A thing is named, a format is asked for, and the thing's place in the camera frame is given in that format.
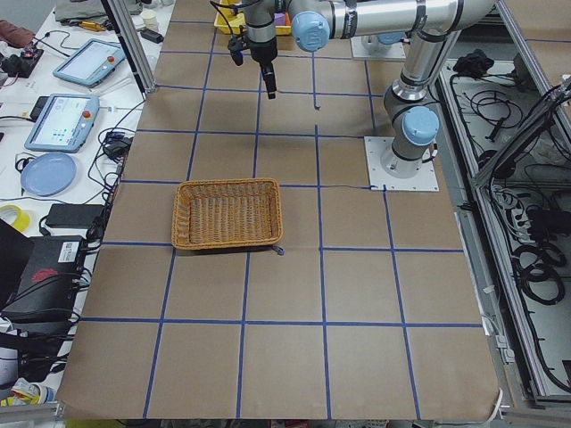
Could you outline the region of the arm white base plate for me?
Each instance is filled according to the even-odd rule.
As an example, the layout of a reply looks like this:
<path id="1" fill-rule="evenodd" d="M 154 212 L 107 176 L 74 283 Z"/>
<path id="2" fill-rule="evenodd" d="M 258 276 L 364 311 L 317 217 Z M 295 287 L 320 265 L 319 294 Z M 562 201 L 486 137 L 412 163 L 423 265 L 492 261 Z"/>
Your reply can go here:
<path id="1" fill-rule="evenodd" d="M 438 192 L 439 185 L 425 150 L 419 160 L 402 160 L 393 152 L 393 138 L 365 136 L 369 187 L 375 191 Z"/>
<path id="2" fill-rule="evenodd" d="M 403 32 L 394 32 L 353 37 L 352 57 L 359 60 L 403 62 L 406 58 L 402 42 L 404 36 Z"/>

